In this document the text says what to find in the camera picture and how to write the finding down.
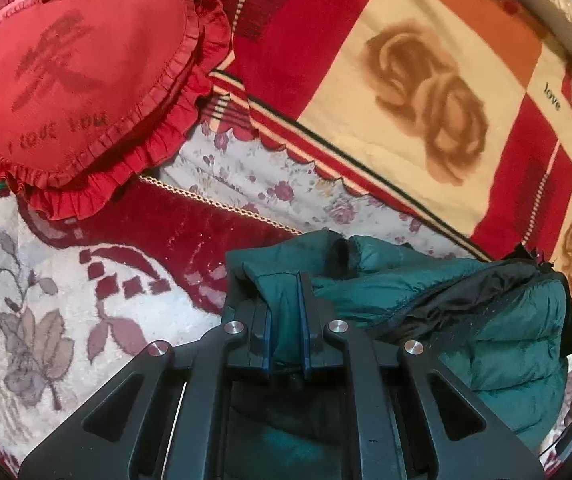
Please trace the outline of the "teal puffer jacket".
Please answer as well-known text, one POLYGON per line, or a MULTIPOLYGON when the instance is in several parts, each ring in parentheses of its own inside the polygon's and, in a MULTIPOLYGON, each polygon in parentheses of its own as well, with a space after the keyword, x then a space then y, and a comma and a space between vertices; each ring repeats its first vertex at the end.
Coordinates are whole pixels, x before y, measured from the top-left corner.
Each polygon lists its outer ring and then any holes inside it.
POLYGON ((231 399, 228 479, 336 479, 340 393, 301 373, 298 278, 371 338, 416 339, 531 450, 555 425, 572 352, 564 278, 525 256, 438 259, 369 236, 317 231, 226 257, 230 320, 247 300, 272 315, 274 373, 231 399))

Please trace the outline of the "red white leaf blanket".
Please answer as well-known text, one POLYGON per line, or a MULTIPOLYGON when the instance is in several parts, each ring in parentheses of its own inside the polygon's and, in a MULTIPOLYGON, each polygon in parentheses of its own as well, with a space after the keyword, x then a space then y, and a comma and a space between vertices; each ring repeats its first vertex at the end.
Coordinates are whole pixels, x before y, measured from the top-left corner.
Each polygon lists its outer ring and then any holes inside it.
POLYGON ((230 250, 294 232, 153 179, 84 220, 0 191, 0 478, 146 344, 210 330, 230 250))

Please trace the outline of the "red checkered rose blanket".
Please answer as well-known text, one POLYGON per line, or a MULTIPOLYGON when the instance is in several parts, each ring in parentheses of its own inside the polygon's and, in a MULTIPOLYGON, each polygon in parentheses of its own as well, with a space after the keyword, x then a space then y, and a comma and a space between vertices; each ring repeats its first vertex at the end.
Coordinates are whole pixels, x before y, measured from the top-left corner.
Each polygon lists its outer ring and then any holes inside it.
POLYGON ((209 125, 572 292, 572 58, 514 0, 221 0, 209 125))

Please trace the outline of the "red heart pillow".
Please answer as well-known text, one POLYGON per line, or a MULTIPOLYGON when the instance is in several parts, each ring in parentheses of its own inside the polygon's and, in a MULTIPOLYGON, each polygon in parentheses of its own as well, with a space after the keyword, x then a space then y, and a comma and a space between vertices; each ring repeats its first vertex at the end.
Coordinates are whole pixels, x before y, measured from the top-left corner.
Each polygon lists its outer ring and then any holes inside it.
POLYGON ((220 0, 0 0, 0 182, 91 217, 179 151, 230 47, 220 0))

